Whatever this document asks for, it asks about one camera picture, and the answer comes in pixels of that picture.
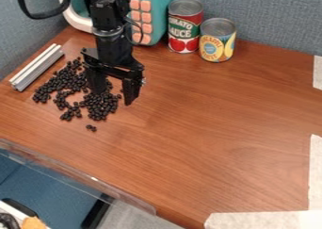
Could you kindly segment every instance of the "red can label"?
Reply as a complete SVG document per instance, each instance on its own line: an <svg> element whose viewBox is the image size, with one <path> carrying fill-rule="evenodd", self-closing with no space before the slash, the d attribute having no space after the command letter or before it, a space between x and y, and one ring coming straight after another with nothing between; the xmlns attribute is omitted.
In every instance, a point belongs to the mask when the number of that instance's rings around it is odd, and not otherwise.
<svg viewBox="0 0 322 229"><path fill-rule="evenodd" d="M203 12L194 16L169 16L169 48L178 53L195 52L199 47Z"/></svg>

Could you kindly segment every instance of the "can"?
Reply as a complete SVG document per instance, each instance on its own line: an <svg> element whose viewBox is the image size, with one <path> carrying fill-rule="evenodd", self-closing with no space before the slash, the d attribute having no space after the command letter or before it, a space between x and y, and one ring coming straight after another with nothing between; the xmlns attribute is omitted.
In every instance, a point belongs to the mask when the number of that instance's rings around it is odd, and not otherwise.
<svg viewBox="0 0 322 229"><path fill-rule="evenodd" d="M233 56L236 39L234 23L224 18L212 18L201 24L199 42L201 57L212 62L221 62Z"/></svg>
<svg viewBox="0 0 322 229"><path fill-rule="evenodd" d="M169 4L169 48L178 53L197 51L202 20L199 0L173 0Z"/></svg>

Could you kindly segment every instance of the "yellow can label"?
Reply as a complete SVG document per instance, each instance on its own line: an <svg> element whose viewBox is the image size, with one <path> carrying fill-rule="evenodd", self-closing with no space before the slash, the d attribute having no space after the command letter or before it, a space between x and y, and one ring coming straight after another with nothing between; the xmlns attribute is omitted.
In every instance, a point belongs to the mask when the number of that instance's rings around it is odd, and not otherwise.
<svg viewBox="0 0 322 229"><path fill-rule="evenodd" d="M233 55L236 33L224 37L202 36L199 42L201 57L212 62L221 62Z"/></svg>
<svg viewBox="0 0 322 229"><path fill-rule="evenodd" d="M201 56L205 60L216 62L224 52L224 44L212 36L202 36L199 43Z"/></svg>

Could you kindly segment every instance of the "gray wall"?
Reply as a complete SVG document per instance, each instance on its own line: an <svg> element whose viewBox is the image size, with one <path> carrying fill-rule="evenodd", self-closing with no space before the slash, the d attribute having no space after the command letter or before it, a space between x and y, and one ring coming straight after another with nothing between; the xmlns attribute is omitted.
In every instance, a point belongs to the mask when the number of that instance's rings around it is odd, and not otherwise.
<svg viewBox="0 0 322 229"><path fill-rule="evenodd" d="M236 22L238 37L322 55L322 0L201 0L205 16Z"/></svg>
<svg viewBox="0 0 322 229"><path fill-rule="evenodd" d="M58 0L26 0L33 12L58 5ZM62 16L33 21L16 0L0 0L0 80L66 26Z"/></svg>

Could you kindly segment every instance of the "pink button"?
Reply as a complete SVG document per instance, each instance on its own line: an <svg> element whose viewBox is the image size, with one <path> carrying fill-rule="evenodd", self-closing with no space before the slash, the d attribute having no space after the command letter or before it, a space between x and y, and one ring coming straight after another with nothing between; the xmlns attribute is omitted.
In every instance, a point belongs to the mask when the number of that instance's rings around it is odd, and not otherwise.
<svg viewBox="0 0 322 229"><path fill-rule="evenodd" d="M153 26L150 24L143 24L142 28L144 33L151 34L153 32Z"/></svg>
<svg viewBox="0 0 322 229"><path fill-rule="evenodd" d="M138 11L132 11L131 12L131 17L135 21L139 21L141 19L141 14Z"/></svg>
<svg viewBox="0 0 322 229"><path fill-rule="evenodd" d="M142 0L141 1L141 9L143 11L149 12L151 10L151 2L149 0Z"/></svg>
<svg viewBox="0 0 322 229"><path fill-rule="evenodd" d="M135 30L135 31L140 31L140 29L139 29L137 26L135 26L135 25L132 25L132 28L133 28L133 30Z"/></svg>
<svg viewBox="0 0 322 229"><path fill-rule="evenodd" d="M133 38L134 42L138 43L139 40L141 39L141 34L140 33L134 33L132 38Z"/></svg>
<svg viewBox="0 0 322 229"><path fill-rule="evenodd" d="M152 21L151 13L142 13L142 21L145 23L150 23Z"/></svg>
<svg viewBox="0 0 322 229"><path fill-rule="evenodd" d="M142 39L142 44L149 44L151 42L151 36L144 34L143 39Z"/></svg>
<svg viewBox="0 0 322 229"><path fill-rule="evenodd" d="M131 0L130 7L132 9L139 9L139 0Z"/></svg>

